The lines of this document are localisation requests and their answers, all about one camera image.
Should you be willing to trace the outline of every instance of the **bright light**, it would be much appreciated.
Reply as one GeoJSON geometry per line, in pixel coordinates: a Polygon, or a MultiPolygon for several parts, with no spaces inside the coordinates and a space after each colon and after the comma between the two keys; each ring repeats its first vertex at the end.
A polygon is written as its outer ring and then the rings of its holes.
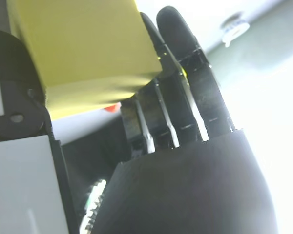
{"type": "Polygon", "coordinates": [[[224,99],[265,176],[279,233],[293,234],[293,56],[264,74],[246,73],[224,99]]]}

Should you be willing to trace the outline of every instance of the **yellow box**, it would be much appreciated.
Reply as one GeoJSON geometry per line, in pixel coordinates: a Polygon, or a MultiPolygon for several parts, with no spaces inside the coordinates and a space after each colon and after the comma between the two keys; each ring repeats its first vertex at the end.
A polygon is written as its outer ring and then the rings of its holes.
{"type": "Polygon", "coordinates": [[[134,0],[8,0],[52,119],[113,105],[161,65],[134,0]]]}

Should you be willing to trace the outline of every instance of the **smoke detector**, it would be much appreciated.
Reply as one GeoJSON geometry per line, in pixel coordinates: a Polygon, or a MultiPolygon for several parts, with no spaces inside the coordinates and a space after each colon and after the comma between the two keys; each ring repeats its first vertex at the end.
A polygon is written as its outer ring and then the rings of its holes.
{"type": "Polygon", "coordinates": [[[222,41],[226,47],[229,47],[231,42],[244,34],[250,27],[250,24],[241,18],[242,13],[237,13],[227,19],[221,26],[224,32],[222,41]]]}

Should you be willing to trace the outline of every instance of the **white ceiling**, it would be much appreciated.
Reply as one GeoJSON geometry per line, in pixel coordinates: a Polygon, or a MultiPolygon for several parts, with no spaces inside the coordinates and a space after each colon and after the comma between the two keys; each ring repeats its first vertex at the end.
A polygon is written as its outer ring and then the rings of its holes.
{"type": "MultiPolygon", "coordinates": [[[[208,52],[220,43],[220,25],[230,16],[244,12],[251,22],[282,0],[136,0],[139,11],[146,13],[156,24],[157,13],[165,6],[175,7],[185,18],[203,49],[208,52]]],[[[53,121],[56,139],[63,144],[88,135],[119,116],[97,110],[53,121]]]]}

